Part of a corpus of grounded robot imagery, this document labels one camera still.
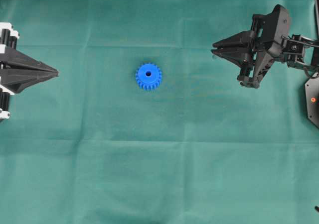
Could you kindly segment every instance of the green fabric surface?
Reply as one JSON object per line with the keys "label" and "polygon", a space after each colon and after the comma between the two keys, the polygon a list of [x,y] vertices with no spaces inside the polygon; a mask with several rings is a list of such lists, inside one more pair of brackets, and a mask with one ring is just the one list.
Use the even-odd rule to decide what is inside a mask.
{"label": "green fabric surface", "polygon": [[318,223],[304,73],[275,63],[245,89],[210,53],[278,3],[316,37],[314,0],[0,0],[17,49],[60,72],[0,124],[0,223]]}

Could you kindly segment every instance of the black robotic claw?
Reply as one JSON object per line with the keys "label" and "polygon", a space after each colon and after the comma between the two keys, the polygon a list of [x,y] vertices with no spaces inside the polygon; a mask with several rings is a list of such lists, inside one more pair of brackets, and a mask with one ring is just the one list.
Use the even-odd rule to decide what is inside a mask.
{"label": "black robotic claw", "polygon": [[58,76],[58,71],[16,50],[19,34],[0,22],[0,120],[8,119],[10,96]]}
{"label": "black robotic claw", "polygon": [[288,37],[291,19],[288,10],[276,5],[268,15],[253,15],[249,31],[240,32],[213,44],[213,54],[240,68],[237,80],[242,86],[259,88],[260,82],[275,61],[308,72],[319,70],[319,51],[314,49],[310,65],[304,62],[305,49],[319,47],[319,42],[301,35]]}

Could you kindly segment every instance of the white robot part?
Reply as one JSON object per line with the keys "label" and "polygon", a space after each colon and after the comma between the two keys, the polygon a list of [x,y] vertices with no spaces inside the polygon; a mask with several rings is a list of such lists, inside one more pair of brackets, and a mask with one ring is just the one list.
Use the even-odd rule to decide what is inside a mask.
{"label": "white robot part", "polygon": [[13,26],[9,22],[0,22],[0,36],[3,29],[10,30],[10,36],[15,36],[17,39],[20,38],[19,32],[13,29]]}
{"label": "white robot part", "polygon": [[10,118],[10,112],[3,111],[0,109],[0,119],[9,119]]}

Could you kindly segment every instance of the blue gear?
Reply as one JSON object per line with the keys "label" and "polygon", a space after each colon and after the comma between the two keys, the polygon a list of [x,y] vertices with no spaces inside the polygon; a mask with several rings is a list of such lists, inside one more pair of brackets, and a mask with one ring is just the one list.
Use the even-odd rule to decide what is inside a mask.
{"label": "blue gear", "polygon": [[136,71],[135,79],[141,89],[154,90],[161,83],[161,70],[153,63],[145,63]]}

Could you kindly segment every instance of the cable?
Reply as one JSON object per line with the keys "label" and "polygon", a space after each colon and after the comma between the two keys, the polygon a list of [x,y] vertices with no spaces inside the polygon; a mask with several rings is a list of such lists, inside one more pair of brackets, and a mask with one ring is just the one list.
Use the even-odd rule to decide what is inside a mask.
{"label": "cable", "polygon": [[306,76],[309,78],[309,79],[318,79],[319,78],[319,76],[315,76],[315,77],[313,77],[313,76],[311,76],[311,75],[309,75],[309,72],[308,72],[308,68],[306,67],[306,66],[304,66],[304,72],[305,72],[305,74],[306,74]]}

